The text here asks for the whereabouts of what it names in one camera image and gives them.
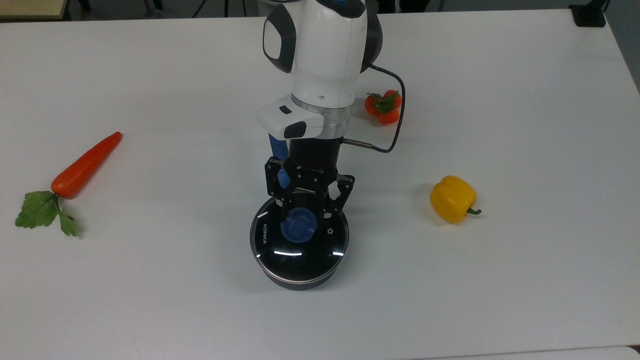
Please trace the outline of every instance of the cherry tomato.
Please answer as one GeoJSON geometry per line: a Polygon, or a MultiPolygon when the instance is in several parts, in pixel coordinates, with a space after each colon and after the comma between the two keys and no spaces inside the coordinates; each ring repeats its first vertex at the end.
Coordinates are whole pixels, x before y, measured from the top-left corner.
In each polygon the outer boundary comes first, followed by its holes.
{"type": "Polygon", "coordinates": [[[364,99],[364,108],[367,110],[367,113],[371,115],[378,115],[380,112],[376,108],[376,98],[369,95],[366,99],[364,99]]]}
{"type": "Polygon", "coordinates": [[[398,93],[398,96],[396,96],[396,98],[394,99],[394,105],[396,106],[396,109],[397,109],[400,107],[400,105],[402,105],[402,97],[400,96],[400,93],[397,90],[387,90],[387,92],[385,92],[385,95],[383,95],[383,97],[391,96],[396,92],[398,93]]]}
{"type": "Polygon", "coordinates": [[[400,111],[393,109],[388,113],[378,115],[378,121],[382,125],[390,125],[397,122],[400,119],[400,111]]]}

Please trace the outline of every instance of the bell pepper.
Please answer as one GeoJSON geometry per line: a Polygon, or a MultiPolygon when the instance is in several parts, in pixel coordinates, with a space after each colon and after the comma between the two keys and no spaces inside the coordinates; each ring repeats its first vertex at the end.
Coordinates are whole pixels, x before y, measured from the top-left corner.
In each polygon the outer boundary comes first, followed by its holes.
{"type": "Polygon", "coordinates": [[[456,176],[445,176],[431,191],[431,205],[444,220],[452,223],[464,220],[467,213],[478,215],[481,210],[473,210],[476,191],[466,181],[456,176]]]}

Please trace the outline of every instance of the gray floor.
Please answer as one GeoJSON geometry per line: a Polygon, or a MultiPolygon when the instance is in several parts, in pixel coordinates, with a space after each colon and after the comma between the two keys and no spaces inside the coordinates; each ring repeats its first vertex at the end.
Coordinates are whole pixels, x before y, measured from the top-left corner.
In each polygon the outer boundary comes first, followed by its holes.
{"type": "MultiPolygon", "coordinates": [[[[148,11],[144,0],[89,0],[92,10],[83,13],[77,0],[69,0],[73,20],[122,20],[190,18],[202,0],[163,0],[163,10],[148,11]]],[[[487,11],[524,9],[561,9],[589,0],[432,0],[427,12],[487,11]]],[[[229,0],[230,17],[259,16],[257,0],[229,0]]],[[[198,17],[222,17],[223,0],[207,0],[198,17]]],[[[640,0],[611,0],[607,20],[627,61],[636,87],[640,89],[640,0]]]]}

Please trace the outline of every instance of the carrot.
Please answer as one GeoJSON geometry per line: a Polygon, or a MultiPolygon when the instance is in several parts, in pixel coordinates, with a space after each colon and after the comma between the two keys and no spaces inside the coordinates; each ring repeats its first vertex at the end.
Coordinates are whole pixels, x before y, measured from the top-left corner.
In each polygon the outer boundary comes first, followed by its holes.
{"type": "Polygon", "coordinates": [[[99,142],[54,179],[51,183],[51,191],[65,199],[75,197],[121,139],[122,134],[116,131],[113,135],[99,142]]]}

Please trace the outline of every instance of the pepper stem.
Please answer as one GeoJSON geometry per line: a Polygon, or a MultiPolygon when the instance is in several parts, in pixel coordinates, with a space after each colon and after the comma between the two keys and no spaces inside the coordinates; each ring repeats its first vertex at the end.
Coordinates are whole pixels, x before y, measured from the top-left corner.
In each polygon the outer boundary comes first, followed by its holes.
{"type": "Polygon", "coordinates": [[[482,210],[478,209],[478,210],[473,210],[472,208],[469,208],[469,210],[467,210],[467,213],[470,213],[471,215],[479,215],[482,212],[482,210]]]}

